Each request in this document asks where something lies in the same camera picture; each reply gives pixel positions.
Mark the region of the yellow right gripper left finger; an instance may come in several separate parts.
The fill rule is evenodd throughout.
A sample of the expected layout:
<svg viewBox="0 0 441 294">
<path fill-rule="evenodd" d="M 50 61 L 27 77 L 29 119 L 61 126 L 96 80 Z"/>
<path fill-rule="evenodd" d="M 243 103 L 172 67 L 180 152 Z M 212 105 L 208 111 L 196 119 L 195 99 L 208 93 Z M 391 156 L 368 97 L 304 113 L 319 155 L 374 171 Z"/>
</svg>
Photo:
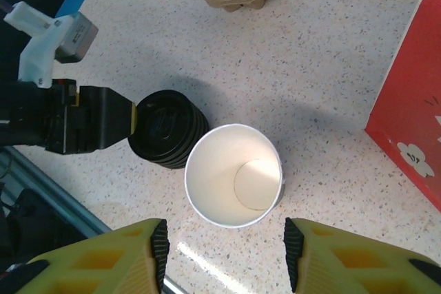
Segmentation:
<svg viewBox="0 0 441 294">
<path fill-rule="evenodd" d="M 41 254 L 48 266 L 21 293 L 160 293 L 170 243 L 150 218 Z"/>
</svg>

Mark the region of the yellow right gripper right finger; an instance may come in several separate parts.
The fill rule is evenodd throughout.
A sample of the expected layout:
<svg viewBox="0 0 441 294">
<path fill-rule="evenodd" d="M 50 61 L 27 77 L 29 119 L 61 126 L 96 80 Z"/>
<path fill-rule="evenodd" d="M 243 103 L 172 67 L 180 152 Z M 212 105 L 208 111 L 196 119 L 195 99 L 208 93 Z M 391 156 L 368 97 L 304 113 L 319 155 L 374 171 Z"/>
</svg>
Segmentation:
<svg viewBox="0 0 441 294">
<path fill-rule="evenodd" d="M 410 250 L 302 218 L 286 218 L 293 293 L 439 293 L 440 265 Z"/>
</svg>

